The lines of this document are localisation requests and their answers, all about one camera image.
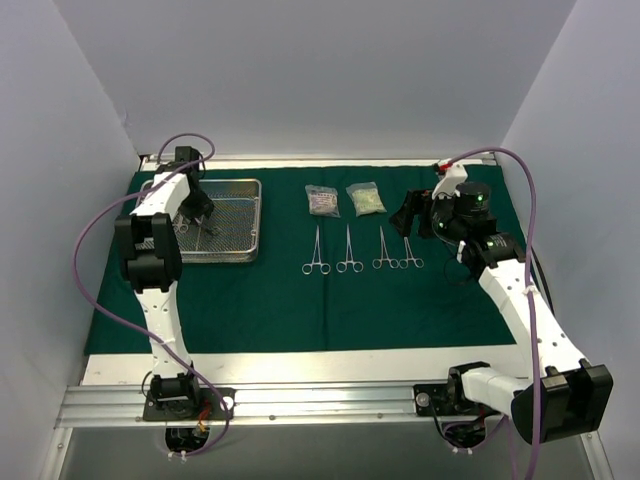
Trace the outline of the steel mesh instrument tray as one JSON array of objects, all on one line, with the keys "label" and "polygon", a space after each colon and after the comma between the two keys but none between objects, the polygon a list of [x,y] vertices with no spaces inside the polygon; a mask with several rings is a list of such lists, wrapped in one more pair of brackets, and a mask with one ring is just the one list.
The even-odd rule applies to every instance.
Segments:
[{"label": "steel mesh instrument tray", "polygon": [[[186,234],[176,234],[181,262],[187,263],[248,263],[259,248],[262,184],[257,179],[201,180],[201,188],[213,202],[213,213],[201,220],[217,227],[220,234],[213,237],[200,228],[200,222],[189,222]],[[169,210],[172,219],[179,205]]]}]

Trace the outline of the green packet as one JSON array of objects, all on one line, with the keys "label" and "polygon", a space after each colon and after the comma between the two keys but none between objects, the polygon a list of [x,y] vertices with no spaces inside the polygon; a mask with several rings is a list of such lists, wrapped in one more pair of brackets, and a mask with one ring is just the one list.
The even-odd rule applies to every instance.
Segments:
[{"label": "green packet", "polygon": [[386,208],[375,182],[355,183],[346,188],[357,217],[385,213]]}]

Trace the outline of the steel haemostat clamp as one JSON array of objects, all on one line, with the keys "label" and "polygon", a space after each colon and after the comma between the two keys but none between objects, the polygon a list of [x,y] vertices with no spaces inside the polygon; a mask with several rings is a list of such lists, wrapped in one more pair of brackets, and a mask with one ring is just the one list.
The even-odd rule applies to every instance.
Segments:
[{"label": "steel haemostat clamp", "polygon": [[379,227],[379,245],[380,254],[378,258],[372,260],[372,267],[376,270],[380,270],[384,265],[388,265],[391,269],[397,269],[399,267],[399,261],[391,258],[386,245],[386,238],[383,227]]}]

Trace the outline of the purple packet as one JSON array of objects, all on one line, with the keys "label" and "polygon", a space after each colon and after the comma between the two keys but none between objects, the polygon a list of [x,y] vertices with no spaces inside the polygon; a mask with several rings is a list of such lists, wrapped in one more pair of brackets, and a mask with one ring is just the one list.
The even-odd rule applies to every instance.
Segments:
[{"label": "purple packet", "polygon": [[338,191],[335,188],[306,185],[305,193],[311,215],[339,218]]}]

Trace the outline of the steel forceps clamp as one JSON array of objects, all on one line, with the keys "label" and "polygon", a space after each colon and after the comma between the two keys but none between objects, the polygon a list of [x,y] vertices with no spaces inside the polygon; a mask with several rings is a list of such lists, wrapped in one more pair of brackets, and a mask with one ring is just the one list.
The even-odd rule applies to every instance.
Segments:
[{"label": "steel forceps clamp", "polygon": [[340,274],[346,273],[349,269],[354,273],[361,273],[364,270],[364,264],[354,258],[350,225],[346,226],[345,238],[345,258],[336,263],[336,270]]}]

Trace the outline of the green surgical drape cloth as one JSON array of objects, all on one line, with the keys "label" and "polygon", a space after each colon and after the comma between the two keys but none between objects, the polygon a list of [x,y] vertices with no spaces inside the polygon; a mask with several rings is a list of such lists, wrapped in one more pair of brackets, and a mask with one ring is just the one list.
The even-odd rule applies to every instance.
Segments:
[{"label": "green surgical drape cloth", "polygon": [[[357,217],[346,188],[375,182],[387,213],[406,193],[437,181],[428,167],[251,169],[262,184],[259,249],[246,264],[188,264],[178,283],[178,308],[191,353],[283,353],[510,345],[498,309],[467,270],[435,238],[409,240],[422,269],[380,270],[382,226],[391,258],[405,257],[387,214]],[[309,213],[306,185],[338,191],[339,218]],[[361,273],[338,273],[350,225]],[[320,227],[329,275],[304,275]]]}]

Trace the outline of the steel needle holder clamp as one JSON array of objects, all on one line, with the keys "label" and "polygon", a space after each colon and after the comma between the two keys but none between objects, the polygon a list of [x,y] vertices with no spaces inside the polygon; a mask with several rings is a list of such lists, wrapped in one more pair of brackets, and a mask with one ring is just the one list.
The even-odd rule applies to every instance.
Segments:
[{"label": "steel needle holder clamp", "polygon": [[301,266],[301,271],[304,275],[311,275],[314,271],[320,272],[322,275],[329,275],[331,272],[331,266],[329,263],[322,260],[321,239],[320,239],[320,227],[316,227],[314,238],[314,249],[312,258],[309,262]]}]

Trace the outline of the long steel scissors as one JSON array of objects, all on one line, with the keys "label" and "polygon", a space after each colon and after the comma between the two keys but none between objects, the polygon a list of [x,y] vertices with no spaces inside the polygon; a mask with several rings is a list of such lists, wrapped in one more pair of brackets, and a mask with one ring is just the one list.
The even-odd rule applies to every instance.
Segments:
[{"label": "long steel scissors", "polygon": [[173,220],[173,228],[176,234],[186,234],[189,231],[189,222],[183,215],[177,214]]}]

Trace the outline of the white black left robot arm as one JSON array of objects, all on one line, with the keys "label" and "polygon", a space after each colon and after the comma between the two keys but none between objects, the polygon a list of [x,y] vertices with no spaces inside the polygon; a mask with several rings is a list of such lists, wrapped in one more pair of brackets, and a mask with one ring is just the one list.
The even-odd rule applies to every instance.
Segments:
[{"label": "white black left robot arm", "polygon": [[179,419],[200,411],[202,395],[178,313],[183,262],[174,219],[212,212],[199,185],[199,162],[173,161],[160,166],[138,206],[115,222],[121,272],[141,306],[154,357],[149,399]]}]

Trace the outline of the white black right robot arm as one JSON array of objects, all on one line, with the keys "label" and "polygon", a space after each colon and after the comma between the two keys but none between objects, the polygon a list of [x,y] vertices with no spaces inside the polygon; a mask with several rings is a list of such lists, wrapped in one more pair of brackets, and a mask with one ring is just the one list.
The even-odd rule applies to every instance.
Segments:
[{"label": "white black right robot arm", "polygon": [[525,282],[525,252],[515,237],[498,228],[490,211],[491,189],[465,181],[452,195],[427,190],[407,192],[390,218],[403,237],[416,227],[422,238],[437,237],[456,249],[464,265],[498,308],[524,359],[529,380],[507,375],[486,361],[453,366],[436,411],[471,415],[500,413],[521,438],[543,443],[595,431],[600,427],[612,389],[606,366],[593,365],[569,340],[539,290]]}]

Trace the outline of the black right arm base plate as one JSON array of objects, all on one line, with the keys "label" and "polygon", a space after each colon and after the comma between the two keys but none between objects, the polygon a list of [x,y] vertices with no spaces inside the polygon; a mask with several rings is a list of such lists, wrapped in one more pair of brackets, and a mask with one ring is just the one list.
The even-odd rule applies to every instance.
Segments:
[{"label": "black right arm base plate", "polygon": [[456,401],[449,395],[445,383],[419,383],[412,386],[414,410],[419,417],[479,417],[499,415],[488,406]]}]

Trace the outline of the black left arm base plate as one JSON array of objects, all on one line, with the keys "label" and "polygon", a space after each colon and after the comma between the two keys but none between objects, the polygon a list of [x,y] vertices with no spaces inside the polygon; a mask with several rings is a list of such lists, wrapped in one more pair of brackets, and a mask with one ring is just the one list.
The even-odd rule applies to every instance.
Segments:
[{"label": "black left arm base plate", "polygon": [[233,417],[236,390],[219,388],[225,400],[228,412],[225,412],[218,397],[208,388],[200,390],[200,403],[194,406],[189,400],[169,400],[160,402],[151,392],[145,393],[143,420],[149,422],[215,420],[222,421]]}]

